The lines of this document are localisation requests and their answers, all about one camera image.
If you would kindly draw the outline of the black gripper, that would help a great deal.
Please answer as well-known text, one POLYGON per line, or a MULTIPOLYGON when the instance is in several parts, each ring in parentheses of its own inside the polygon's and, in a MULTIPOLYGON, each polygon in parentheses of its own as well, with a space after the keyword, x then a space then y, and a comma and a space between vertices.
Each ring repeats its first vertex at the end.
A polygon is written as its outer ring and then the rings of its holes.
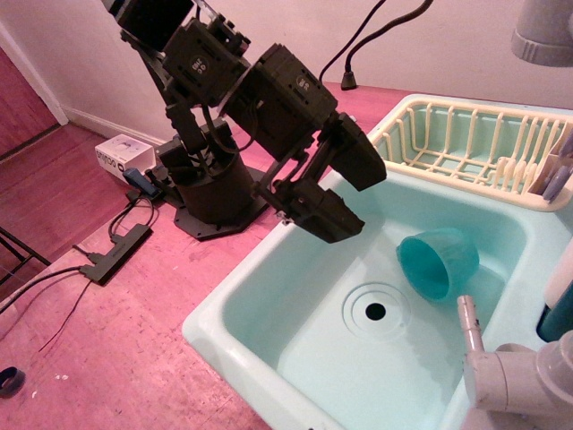
MULTIPOLYGON (((381 155, 335 97, 287 47, 272 45, 249 69, 222 106, 274 159, 308 145, 320 130, 317 155, 357 191, 387 178, 381 155)), ((277 181, 271 192, 256 182, 254 192, 286 223, 333 244, 362 232, 364 222, 332 190, 303 178, 277 181)))

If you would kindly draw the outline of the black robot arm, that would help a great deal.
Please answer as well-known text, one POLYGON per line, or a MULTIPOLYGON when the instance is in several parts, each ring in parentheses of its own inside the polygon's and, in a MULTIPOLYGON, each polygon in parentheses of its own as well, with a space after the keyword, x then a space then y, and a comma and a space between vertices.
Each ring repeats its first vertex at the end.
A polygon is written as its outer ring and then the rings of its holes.
POLYGON ((363 130, 285 46, 245 59, 249 40, 203 1, 107 1, 144 63, 175 136, 150 181, 200 240, 244 230, 267 207, 328 243, 363 222, 320 185, 328 169, 354 189, 386 168, 363 130))

